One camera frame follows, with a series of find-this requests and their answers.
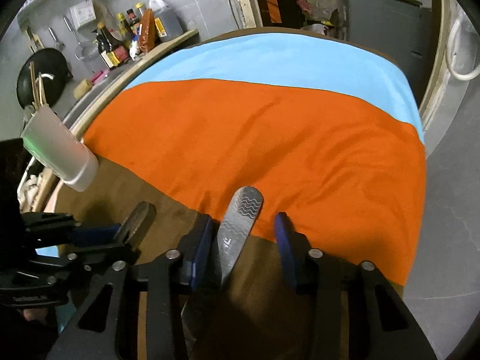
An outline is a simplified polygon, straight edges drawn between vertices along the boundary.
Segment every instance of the metal utensil handle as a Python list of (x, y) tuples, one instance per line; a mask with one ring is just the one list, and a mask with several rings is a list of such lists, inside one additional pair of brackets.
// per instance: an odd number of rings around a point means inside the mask
[(52, 36), (52, 38), (53, 38), (53, 40), (54, 40), (55, 42), (58, 42), (58, 41), (59, 41), (58, 38), (57, 38), (57, 36), (56, 36), (55, 33), (53, 32), (53, 28), (49, 27), (49, 33), (50, 33), (50, 35)]
[(63, 16), (63, 21), (64, 21), (65, 24), (67, 25), (68, 31), (70, 31), (70, 32), (73, 34), (73, 36), (75, 37), (75, 39), (77, 40), (77, 42), (80, 44), (81, 42), (78, 40), (77, 33), (76, 33), (76, 32), (74, 31), (74, 29), (72, 28), (71, 23), (70, 23), (70, 20), (68, 20), (68, 17)]

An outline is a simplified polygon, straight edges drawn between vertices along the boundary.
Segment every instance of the white hose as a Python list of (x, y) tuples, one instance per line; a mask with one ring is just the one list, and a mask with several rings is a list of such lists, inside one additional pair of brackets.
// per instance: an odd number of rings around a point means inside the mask
[(445, 52), (445, 58), (447, 62), (447, 68), (450, 71), (450, 73), (452, 73), (452, 76), (454, 76), (457, 80), (470, 81), (480, 74), (480, 64), (471, 73), (460, 74), (454, 70), (453, 63), (452, 63), (454, 42), (455, 42), (455, 38), (457, 37), (458, 31), (462, 26), (462, 21), (463, 21), (463, 17), (460, 16), (453, 23), (452, 29), (448, 34), (447, 50)]

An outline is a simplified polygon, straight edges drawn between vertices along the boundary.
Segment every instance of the plastic bag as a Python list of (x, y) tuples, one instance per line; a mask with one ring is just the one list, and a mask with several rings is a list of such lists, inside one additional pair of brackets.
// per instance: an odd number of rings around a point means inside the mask
[(155, 20), (153, 17), (153, 11), (147, 9), (140, 21), (140, 37), (138, 39), (138, 45), (140, 50), (144, 53), (149, 52), (155, 47), (155, 37), (157, 36), (157, 28), (155, 27)]

